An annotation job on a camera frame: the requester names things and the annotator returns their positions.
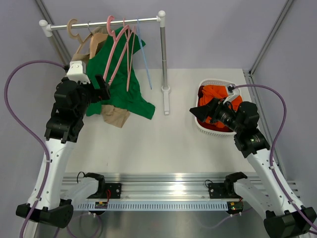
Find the green t shirt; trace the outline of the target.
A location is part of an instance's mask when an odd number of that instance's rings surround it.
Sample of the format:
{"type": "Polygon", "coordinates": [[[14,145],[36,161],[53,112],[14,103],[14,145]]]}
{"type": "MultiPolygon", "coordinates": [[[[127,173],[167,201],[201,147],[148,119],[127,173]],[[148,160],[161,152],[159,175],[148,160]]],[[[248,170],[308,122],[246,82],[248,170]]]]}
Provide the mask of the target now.
{"type": "MultiPolygon", "coordinates": [[[[113,44],[113,39],[109,36],[101,48],[101,50],[96,54],[95,57],[88,61],[88,66],[86,73],[91,80],[94,88],[98,89],[98,83],[95,79],[96,74],[104,74],[106,63],[109,57],[109,53],[113,44]]],[[[132,47],[132,38],[130,39],[130,47],[132,47]]],[[[140,50],[138,36],[135,36],[134,50],[133,54],[140,50]]],[[[100,109],[96,106],[98,105],[113,105],[115,107],[126,109],[134,114],[145,117],[147,119],[152,119],[155,113],[155,106],[147,102],[141,94],[139,81],[135,75],[134,69],[131,69],[131,78],[129,91],[126,92],[126,83],[127,83],[127,52],[125,53],[119,70],[110,85],[110,99],[103,100],[97,103],[92,103],[86,111],[86,116],[92,116],[97,114],[97,109],[100,109]]]]}

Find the wooden hanger with metal hook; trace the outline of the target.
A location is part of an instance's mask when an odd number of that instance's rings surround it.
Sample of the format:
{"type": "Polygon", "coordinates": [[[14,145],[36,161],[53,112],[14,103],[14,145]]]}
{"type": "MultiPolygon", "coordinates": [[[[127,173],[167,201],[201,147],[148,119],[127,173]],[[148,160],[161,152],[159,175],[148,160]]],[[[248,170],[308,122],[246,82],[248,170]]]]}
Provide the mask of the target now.
{"type": "Polygon", "coordinates": [[[79,34],[76,35],[78,40],[79,47],[77,48],[75,54],[79,54],[87,43],[90,43],[89,46],[89,56],[93,58],[96,53],[99,45],[101,45],[108,37],[107,30],[105,26],[100,26],[92,30],[87,37],[83,40],[79,34]]]}

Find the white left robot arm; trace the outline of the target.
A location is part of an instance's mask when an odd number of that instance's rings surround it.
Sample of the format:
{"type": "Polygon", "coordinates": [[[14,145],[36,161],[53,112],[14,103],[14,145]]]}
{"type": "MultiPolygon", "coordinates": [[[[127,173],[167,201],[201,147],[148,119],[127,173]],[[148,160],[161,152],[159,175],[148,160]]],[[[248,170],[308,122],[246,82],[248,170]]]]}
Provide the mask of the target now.
{"type": "Polygon", "coordinates": [[[16,209],[16,215],[26,221],[65,228],[76,205],[87,198],[101,198],[108,194],[105,177],[96,173],[84,174],[71,189],[60,192],[66,165],[84,126],[83,117],[88,106],[110,98],[109,84],[103,76],[97,74],[95,79],[98,88],[92,83],[84,84],[68,77],[56,87],[37,182],[28,201],[16,209]]]}

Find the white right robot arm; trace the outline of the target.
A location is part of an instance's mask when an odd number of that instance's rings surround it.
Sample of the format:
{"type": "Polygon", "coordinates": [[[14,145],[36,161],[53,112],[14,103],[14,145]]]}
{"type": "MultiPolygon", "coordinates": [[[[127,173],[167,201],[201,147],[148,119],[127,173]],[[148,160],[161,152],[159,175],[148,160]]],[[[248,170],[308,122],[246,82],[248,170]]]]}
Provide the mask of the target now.
{"type": "Polygon", "coordinates": [[[243,173],[226,177],[224,191],[230,197],[239,196],[261,216],[271,238],[308,238],[317,218],[313,207],[306,207],[293,193],[272,157],[271,147],[258,129],[256,104],[242,102],[236,111],[223,100],[189,110],[198,120],[221,122],[233,132],[237,149],[256,171],[267,194],[254,187],[243,173]]]}

